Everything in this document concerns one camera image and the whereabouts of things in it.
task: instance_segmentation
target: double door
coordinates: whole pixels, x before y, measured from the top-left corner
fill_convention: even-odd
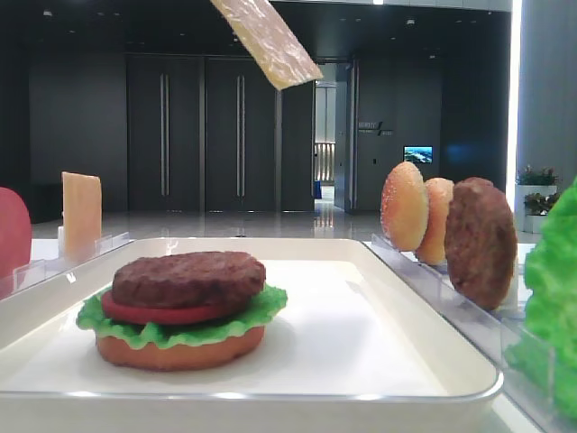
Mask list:
[[[206,210],[275,210],[276,91],[253,60],[206,62]]]
[[[200,60],[128,60],[129,207],[199,209]]]

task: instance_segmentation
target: white tray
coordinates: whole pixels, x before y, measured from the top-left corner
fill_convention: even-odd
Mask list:
[[[254,353],[195,373],[105,363],[80,301],[141,256],[242,250],[288,306]],[[0,302],[2,431],[477,431],[503,376],[369,248],[348,240],[136,241]]]

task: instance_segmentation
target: blue object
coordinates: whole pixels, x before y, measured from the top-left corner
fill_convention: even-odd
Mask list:
[[[321,181],[315,180],[315,200],[323,198],[323,191],[321,190]]]

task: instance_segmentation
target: potted plant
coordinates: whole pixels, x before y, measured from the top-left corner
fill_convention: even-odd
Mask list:
[[[515,190],[515,222],[517,229],[523,229],[527,208],[524,206],[525,197],[530,194],[540,194],[549,197],[557,192],[558,177],[554,169],[543,168],[534,170],[527,165],[517,173],[517,185]]]
[[[533,193],[525,196],[525,224],[523,231],[528,233],[541,233],[541,225],[544,223],[549,211],[559,199],[559,193],[543,196]]]

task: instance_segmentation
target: clear acrylic holder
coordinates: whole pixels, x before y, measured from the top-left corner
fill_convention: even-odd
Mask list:
[[[532,335],[520,320],[524,315],[514,309],[489,313],[453,289],[448,283],[446,267],[415,263],[395,249],[389,240],[373,235],[371,249],[409,287],[426,300],[445,320],[475,345],[505,374],[504,391],[526,415],[547,433],[577,431],[577,419],[569,420],[559,413],[555,395],[563,392],[566,379],[577,382],[577,372],[556,362],[555,349]],[[523,274],[518,266],[519,275]],[[510,365],[510,350],[523,342],[525,353],[534,368],[531,374]]]
[[[80,255],[84,257],[80,262],[68,260],[66,257],[60,257],[54,260],[34,261],[14,269],[11,276],[0,280],[0,301],[10,298],[20,291],[28,290],[36,284],[58,274],[68,272],[83,263],[128,243],[130,243],[130,235],[128,232],[117,236],[105,236],[95,241],[94,245],[89,246],[86,251]]]

